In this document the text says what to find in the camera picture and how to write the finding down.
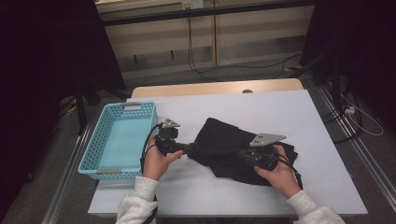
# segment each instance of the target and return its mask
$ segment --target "white sleeve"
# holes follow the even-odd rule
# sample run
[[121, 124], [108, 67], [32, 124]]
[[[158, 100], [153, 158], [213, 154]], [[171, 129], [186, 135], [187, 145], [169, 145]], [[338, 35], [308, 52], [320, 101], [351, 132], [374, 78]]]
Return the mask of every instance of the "white sleeve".
[[158, 203], [153, 201], [158, 185], [159, 182], [156, 180], [137, 176], [134, 193], [126, 194], [120, 203], [116, 224], [135, 224], [146, 221], [158, 206]]
[[299, 220], [295, 224], [305, 223], [345, 223], [330, 207], [319, 207], [306, 194], [304, 190], [300, 190], [288, 199], [287, 203], [294, 209]]

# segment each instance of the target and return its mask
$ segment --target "wall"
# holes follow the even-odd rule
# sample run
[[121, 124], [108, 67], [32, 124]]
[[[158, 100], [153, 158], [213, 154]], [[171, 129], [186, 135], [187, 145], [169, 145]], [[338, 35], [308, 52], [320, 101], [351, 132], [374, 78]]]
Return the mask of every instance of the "wall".
[[[181, 2], [101, 0], [96, 5], [106, 20], [181, 10]], [[225, 7], [239, 2], [205, 0], [204, 5]], [[262, 2], [269, 1], [248, 0], [244, 4]], [[312, 11], [313, 7], [295, 7], [192, 18], [195, 66], [286, 58], [301, 52]], [[106, 32], [126, 79], [190, 69], [187, 19], [112, 26]]]

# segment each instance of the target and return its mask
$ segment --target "blue plastic basket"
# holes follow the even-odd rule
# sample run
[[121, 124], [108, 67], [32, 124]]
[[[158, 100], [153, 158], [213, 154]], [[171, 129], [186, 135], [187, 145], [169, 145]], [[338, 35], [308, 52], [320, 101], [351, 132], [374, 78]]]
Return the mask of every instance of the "blue plastic basket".
[[106, 105], [78, 172], [93, 179], [142, 175], [140, 157], [143, 145], [157, 121], [154, 102]]

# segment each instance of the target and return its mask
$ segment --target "black fabric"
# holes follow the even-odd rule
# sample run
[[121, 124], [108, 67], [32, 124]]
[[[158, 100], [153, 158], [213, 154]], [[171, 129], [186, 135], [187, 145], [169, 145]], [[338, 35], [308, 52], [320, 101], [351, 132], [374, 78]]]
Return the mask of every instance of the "black fabric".
[[[216, 177], [229, 177], [246, 184], [271, 186], [266, 179], [256, 174], [251, 165], [238, 156], [240, 149], [251, 148], [249, 143], [256, 135], [220, 120], [209, 118], [195, 139], [198, 149], [194, 150], [189, 157], [210, 167]], [[285, 148], [290, 163], [294, 163], [297, 158], [294, 146], [280, 142], [274, 145]]]

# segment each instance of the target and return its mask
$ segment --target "hand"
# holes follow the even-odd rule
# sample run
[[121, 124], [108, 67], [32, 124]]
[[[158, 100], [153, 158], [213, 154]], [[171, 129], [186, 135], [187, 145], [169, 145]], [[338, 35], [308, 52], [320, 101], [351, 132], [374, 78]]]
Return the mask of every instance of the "hand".
[[158, 181], [165, 174], [169, 164], [183, 155], [183, 150], [164, 156], [155, 146], [155, 135], [150, 137], [148, 145], [153, 147], [148, 150], [146, 155], [143, 176]]
[[[274, 147], [280, 155], [287, 158], [285, 149], [282, 146]], [[258, 175], [267, 179], [275, 189], [279, 190], [287, 198], [301, 190], [297, 185], [293, 171], [282, 162], [279, 162], [273, 171], [267, 171], [258, 166], [255, 166], [254, 170]]]

